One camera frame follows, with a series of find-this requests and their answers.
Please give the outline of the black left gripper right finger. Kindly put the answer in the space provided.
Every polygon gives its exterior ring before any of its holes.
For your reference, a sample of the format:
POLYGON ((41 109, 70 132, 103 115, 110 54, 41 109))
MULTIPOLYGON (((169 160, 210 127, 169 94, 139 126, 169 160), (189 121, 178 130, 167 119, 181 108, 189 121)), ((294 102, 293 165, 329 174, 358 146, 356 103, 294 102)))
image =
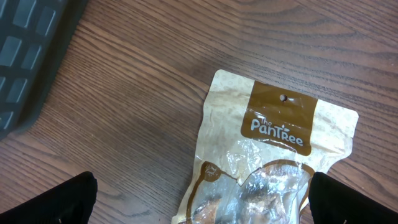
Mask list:
POLYGON ((313 175, 308 199, 315 224, 397 223, 397 212, 322 172, 313 175))

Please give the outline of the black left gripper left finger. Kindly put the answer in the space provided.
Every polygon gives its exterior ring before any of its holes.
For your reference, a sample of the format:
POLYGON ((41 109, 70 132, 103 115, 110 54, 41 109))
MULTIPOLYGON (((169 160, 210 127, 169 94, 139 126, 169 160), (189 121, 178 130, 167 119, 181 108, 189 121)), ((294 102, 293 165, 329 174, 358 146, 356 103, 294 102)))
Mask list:
POLYGON ((87 224, 98 183, 91 172, 81 174, 1 214, 3 224, 87 224))

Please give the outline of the beige brown snack pouch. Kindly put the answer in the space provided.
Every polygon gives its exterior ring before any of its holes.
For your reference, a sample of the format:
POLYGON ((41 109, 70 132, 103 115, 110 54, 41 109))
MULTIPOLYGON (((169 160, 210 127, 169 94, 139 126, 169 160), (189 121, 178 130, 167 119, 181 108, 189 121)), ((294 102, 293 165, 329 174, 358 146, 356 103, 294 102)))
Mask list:
POLYGON ((218 70, 173 223, 298 223, 310 182, 348 157, 356 111, 218 70))

